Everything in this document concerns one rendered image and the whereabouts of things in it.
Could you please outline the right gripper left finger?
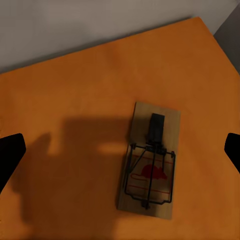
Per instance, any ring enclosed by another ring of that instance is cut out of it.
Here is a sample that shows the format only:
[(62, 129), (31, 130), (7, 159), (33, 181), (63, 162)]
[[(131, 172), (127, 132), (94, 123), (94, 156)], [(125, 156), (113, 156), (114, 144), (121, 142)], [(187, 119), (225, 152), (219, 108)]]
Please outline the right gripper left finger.
[(0, 193), (26, 152), (21, 133), (0, 138)]

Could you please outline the mousetrap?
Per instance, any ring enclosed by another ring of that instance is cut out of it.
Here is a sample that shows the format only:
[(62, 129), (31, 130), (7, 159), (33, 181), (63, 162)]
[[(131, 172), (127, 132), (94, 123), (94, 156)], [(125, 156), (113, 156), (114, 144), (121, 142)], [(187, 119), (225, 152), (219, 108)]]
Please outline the mousetrap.
[(181, 113), (135, 103), (117, 210), (172, 220)]

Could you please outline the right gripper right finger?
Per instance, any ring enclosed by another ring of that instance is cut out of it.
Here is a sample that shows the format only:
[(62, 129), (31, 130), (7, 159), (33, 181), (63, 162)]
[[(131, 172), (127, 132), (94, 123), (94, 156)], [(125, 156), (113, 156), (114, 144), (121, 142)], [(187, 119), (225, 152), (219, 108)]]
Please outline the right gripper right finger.
[(240, 134), (229, 133), (225, 142), (224, 151), (240, 172)]

